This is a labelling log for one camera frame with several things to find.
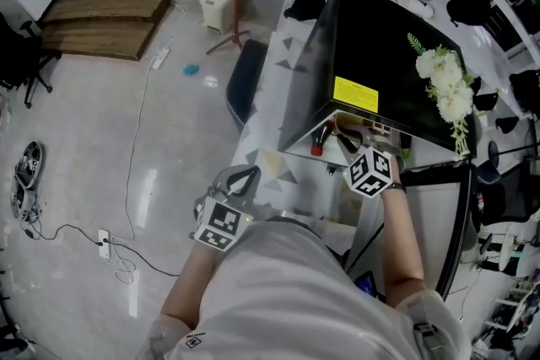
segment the tiled floor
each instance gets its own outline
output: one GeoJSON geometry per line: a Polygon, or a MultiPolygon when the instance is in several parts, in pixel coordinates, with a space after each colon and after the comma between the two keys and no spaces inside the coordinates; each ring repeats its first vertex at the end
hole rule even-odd
{"type": "MultiPolygon", "coordinates": [[[[196,3],[177,1],[188,7],[186,27],[200,20],[196,3]]],[[[9,206],[14,164],[30,141],[43,143],[45,236],[71,223],[94,239],[98,228],[130,239],[124,200],[145,71],[179,18],[180,11],[171,10],[140,62],[65,55],[46,78],[54,87],[51,94],[37,87],[30,110],[22,103],[24,90],[15,94],[7,131],[0,136],[5,247],[0,262],[7,270],[2,285],[11,296],[8,307],[24,333],[63,360],[134,358],[174,278],[119,249],[138,272],[132,285],[122,284],[114,272],[122,266],[108,266],[96,246],[70,228],[55,241],[29,239],[9,206]]],[[[246,27],[259,40],[270,36],[266,27],[246,27]]],[[[239,138],[224,101],[238,49],[227,45],[204,55],[220,39],[201,25],[191,27],[174,39],[161,69],[148,77],[129,183],[127,207],[135,231],[129,244],[171,273],[179,272],[192,246],[193,201],[230,164],[239,138]],[[197,75],[182,73],[189,63],[200,66],[197,75]],[[207,76],[216,78],[217,87],[205,84],[207,76]]]]}

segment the wooden board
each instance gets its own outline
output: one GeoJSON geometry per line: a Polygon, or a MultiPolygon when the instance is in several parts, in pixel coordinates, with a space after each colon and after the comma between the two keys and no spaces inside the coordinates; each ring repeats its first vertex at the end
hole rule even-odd
{"type": "Polygon", "coordinates": [[[169,0],[57,0],[43,24],[102,19],[156,23],[168,7],[169,0]]]}
{"type": "Polygon", "coordinates": [[[140,60],[157,24],[115,21],[72,21],[43,29],[43,48],[67,54],[140,60]]]}

